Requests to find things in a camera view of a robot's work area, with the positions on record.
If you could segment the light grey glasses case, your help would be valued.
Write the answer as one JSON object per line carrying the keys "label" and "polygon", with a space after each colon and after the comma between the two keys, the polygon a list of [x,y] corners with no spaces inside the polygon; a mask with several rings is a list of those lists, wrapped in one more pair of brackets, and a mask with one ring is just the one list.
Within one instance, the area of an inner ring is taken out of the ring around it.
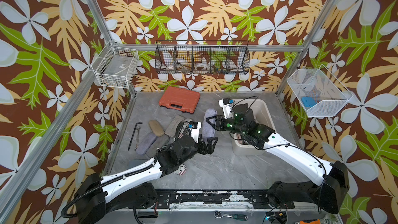
{"label": "light grey glasses case", "polygon": [[171,123],[169,124],[169,126],[167,127],[167,129],[165,130],[165,132],[164,132],[165,135],[169,136],[170,138],[174,138],[176,129],[181,121],[184,121],[184,117],[182,117],[180,115],[176,115],[173,118],[173,120],[171,121]]}

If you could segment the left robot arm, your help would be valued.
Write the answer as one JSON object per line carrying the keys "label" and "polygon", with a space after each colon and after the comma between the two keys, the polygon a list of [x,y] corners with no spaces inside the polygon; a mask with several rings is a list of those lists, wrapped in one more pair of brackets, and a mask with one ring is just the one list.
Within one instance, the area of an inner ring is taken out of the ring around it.
{"label": "left robot arm", "polygon": [[203,127],[198,122],[188,125],[181,122],[175,141],[157,149],[148,161],[113,175],[89,176],[63,207],[61,217],[77,218],[80,224],[95,224],[106,214],[122,208],[153,206],[158,195],[151,181],[182,172],[184,163],[198,153],[211,155],[218,142],[215,126],[210,120]]}

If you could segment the cream plastic storage box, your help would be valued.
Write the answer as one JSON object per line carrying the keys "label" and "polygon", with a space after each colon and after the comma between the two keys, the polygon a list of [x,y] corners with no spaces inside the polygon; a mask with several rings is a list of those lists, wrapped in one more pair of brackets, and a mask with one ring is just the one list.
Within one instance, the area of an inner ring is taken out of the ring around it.
{"label": "cream plastic storage box", "polygon": [[[246,99],[240,102],[240,104],[246,103],[250,105],[256,122],[265,124],[274,130],[276,129],[268,107],[263,100]],[[245,145],[242,141],[238,141],[238,139],[240,139],[240,136],[233,134],[232,149],[237,156],[261,156],[265,154],[264,150],[257,150],[254,146]]]}

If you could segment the flag print glasses case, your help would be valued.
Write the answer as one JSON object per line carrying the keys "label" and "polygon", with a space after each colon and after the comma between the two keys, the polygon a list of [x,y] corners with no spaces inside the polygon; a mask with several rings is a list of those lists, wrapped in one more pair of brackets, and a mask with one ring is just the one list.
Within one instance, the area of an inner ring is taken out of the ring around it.
{"label": "flag print glasses case", "polygon": [[187,171],[187,167],[184,164],[181,164],[178,169],[174,172],[177,175],[184,175]]}

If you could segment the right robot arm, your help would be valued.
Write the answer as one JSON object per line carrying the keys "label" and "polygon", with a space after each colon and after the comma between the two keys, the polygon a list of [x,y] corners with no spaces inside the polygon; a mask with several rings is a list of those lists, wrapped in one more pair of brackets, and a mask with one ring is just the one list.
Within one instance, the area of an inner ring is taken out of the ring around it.
{"label": "right robot arm", "polygon": [[271,206],[307,202],[328,213],[339,213],[349,191],[348,169],[342,162],[331,163],[293,145],[271,127],[256,122],[247,103],[235,103],[230,98],[224,98],[219,105],[223,115],[205,117],[206,123],[214,130],[238,134],[256,150],[277,156],[309,178],[303,183],[274,182],[267,190]]}

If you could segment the tan glasses case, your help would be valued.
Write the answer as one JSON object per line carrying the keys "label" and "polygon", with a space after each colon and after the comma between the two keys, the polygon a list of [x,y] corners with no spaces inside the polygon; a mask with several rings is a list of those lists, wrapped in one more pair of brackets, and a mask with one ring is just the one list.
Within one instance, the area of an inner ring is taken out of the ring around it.
{"label": "tan glasses case", "polygon": [[150,120],[148,125],[155,136],[161,137],[165,134],[162,126],[157,120]]}

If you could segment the lavender glasses case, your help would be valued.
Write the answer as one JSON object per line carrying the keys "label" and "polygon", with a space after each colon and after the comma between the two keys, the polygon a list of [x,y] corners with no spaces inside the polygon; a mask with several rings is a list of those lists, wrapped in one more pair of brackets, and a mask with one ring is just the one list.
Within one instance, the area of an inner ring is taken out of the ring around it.
{"label": "lavender glasses case", "polygon": [[207,118],[217,116],[218,112],[213,109],[209,108],[204,115],[204,120],[202,124],[202,138],[204,140],[214,138],[215,137],[215,129],[206,121]]}

